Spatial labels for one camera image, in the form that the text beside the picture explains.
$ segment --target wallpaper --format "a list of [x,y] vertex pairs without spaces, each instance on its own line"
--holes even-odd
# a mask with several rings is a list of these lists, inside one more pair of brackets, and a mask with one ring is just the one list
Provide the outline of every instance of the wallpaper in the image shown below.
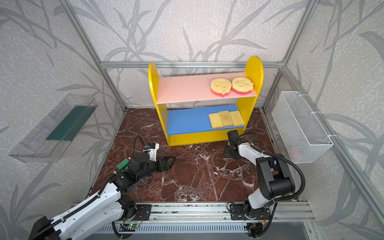
[[[130,108],[154,108],[154,103],[149,89],[148,83],[148,69],[142,68],[111,68],[108,69],[108,74],[112,79],[112,82],[116,86],[120,96],[122,96],[126,106]],[[159,68],[160,77],[169,76],[182,76],[189,72],[194,74],[202,74],[201,69],[180,69],[180,68]],[[222,68],[217,69],[218,73],[229,72],[244,72],[244,69],[240,68]],[[277,74],[276,68],[264,69],[264,81],[260,94],[255,104],[256,108],[260,108],[264,105],[266,96],[275,80]],[[186,103],[172,103],[167,104],[169,108],[182,108],[182,107],[204,107],[204,106],[217,106],[226,104],[236,104],[237,99],[223,99],[223,100],[211,100],[211,101],[195,101]]]
[[[0,239],[29,236],[84,199],[123,112],[57,1],[0,2]],[[57,163],[23,163],[9,152],[68,93],[98,105]]]
[[[101,61],[281,61],[307,0],[70,0]],[[244,69],[159,69],[160,76]],[[125,104],[154,107],[147,69],[108,69]],[[265,69],[261,107],[277,70]],[[201,107],[235,100],[170,104]]]
[[[288,68],[351,155],[384,196],[384,1],[329,1],[318,5]],[[282,80],[266,106],[271,118]],[[332,150],[312,164],[301,199],[308,200],[326,239],[384,239],[384,230]]]

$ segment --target pink sponge layer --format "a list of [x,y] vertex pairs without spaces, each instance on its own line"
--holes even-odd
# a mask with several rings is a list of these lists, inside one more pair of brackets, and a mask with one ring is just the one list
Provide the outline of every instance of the pink sponge layer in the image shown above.
[[248,92],[239,92],[239,91],[237,91],[237,90],[235,90],[235,89],[231,89],[234,93],[236,93],[236,94],[238,94],[238,95],[247,95],[247,94],[250,94],[251,92],[252,92],[252,90],[251,91],[248,91]]
[[213,94],[215,94],[216,96],[219,96],[219,97],[225,97],[225,96],[227,96],[227,95],[229,95],[229,93],[225,93],[225,94],[221,94],[221,93],[217,93],[217,92],[215,92],[215,91],[213,91],[212,89],[211,89],[211,92],[213,93]]

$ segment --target blue shelf board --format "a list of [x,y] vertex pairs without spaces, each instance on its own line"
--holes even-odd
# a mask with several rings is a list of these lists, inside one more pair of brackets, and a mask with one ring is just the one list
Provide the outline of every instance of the blue shelf board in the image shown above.
[[168,135],[179,135],[195,132],[209,132],[223,129],[238,129],[239,127],[222,127],[212,129],[208,114],[220,111],[237,111],[236,105],[214,106],[205,108],[188,108],[168,111]]

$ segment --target brown marble surface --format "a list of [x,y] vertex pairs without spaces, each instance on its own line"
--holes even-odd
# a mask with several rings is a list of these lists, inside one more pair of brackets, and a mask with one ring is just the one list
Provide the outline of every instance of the brown marble surface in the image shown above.
[[[254,109],[246,132],[258,133],[255,145],[274,152],[259,109]],[[160,144],[158,157],[176,156],[177,160],[171,170],[154,174],[150,184],[129,193],[136,202],[243,201],[258,187],[256,167],[252,163],[223,156],[228,141],[169,147],[155,109],[128,109],[92,193],[131,155],[137,134],[145,144]],[[246,136],[248,140],[251,138],[252,135]]]

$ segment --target pink shelf board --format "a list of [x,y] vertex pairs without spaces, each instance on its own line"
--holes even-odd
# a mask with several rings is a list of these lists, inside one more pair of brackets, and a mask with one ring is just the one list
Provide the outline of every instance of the pink shelf board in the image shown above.
[[255,97],[254,90],[247,95],[230,92],[225,97],[219,97],[211,92],[211,82],[215,78],[225,78],[230,82],[237,77],[247,77],[245,73],[221,73],[193,76],[160,78],[157,91],[157,103],[182,103],[192,101],[217,100],[228,98]]

